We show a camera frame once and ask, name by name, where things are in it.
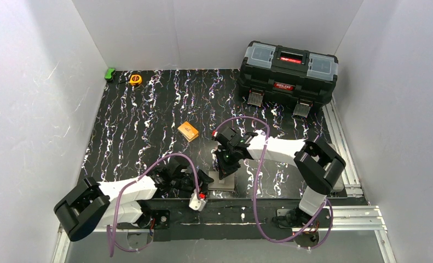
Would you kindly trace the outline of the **grey blue card holder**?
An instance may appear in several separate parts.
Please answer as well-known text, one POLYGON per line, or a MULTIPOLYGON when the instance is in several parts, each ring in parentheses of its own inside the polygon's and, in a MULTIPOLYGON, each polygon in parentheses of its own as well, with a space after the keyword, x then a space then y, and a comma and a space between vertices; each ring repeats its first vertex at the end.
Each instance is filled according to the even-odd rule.
POLYGON ((212 183, 208 184, 211 191, 234 191, 235 189, 235 175, 232 174, 224 179, 219 179, 218 171, 210 171, 208 176, 213 179, 212 183))

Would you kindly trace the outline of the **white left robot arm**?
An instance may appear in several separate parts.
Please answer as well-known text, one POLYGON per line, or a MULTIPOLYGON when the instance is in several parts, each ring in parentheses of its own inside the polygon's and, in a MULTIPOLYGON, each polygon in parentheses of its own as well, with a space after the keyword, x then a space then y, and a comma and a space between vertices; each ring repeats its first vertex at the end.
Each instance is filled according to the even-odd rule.
POLYGON ((137 178, 97 182, 88 177, 77 183, 54 207, 69 239, 79 241, 98 227, 121 223, 150 230, 164 228, 170 214, 153 210, 147 201, 168 196, 174 190, 189 198, 192 210, 202 211, 213 178, 196 169, 182 154, 171 154, 166 160, 166 164, 154 164, 137 178))

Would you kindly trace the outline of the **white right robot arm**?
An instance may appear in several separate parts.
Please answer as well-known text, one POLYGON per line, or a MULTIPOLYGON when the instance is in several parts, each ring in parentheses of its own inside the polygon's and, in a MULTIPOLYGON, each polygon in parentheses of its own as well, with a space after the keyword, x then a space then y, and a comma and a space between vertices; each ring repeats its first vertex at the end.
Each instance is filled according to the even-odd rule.
POLYGON ((295 166, 307 185, 298 207, 310 216, 324 204, 346 167, 345 160, 320 136, 286 140, 266 137, 260 130, 242 135, 225 127, 213 132, 212 138, 218 142, 215 155, 221 180, 234 174, 245 159, 295 166))

